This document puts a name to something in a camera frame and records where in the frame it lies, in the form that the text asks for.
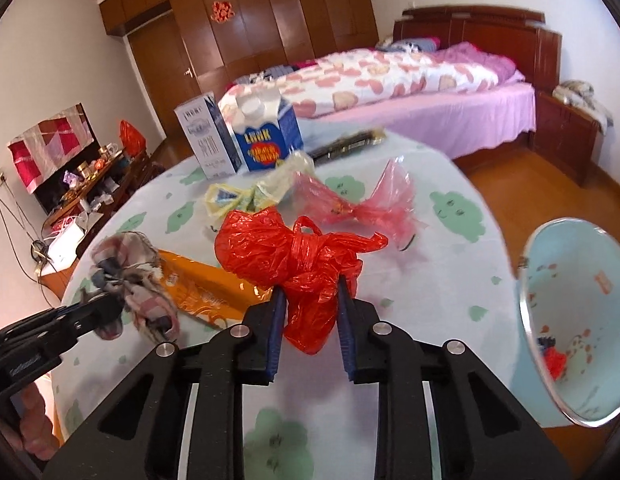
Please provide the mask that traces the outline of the person left hand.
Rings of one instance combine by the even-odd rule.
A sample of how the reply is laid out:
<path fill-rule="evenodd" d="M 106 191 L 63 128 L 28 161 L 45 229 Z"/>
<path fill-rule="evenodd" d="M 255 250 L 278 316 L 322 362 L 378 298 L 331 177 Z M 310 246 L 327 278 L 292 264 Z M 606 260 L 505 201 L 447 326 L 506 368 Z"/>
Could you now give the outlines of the person left hand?
<path fill-rule="evenodd" d="M 50 460 L 60 448 L 60 442 L 53 434 L 53 424 L 46 416 L 43 396 L 36 384 L 30 384 L 20 393 L 24 412 L 19 431 L 22 446 L 39 460 Z"/>

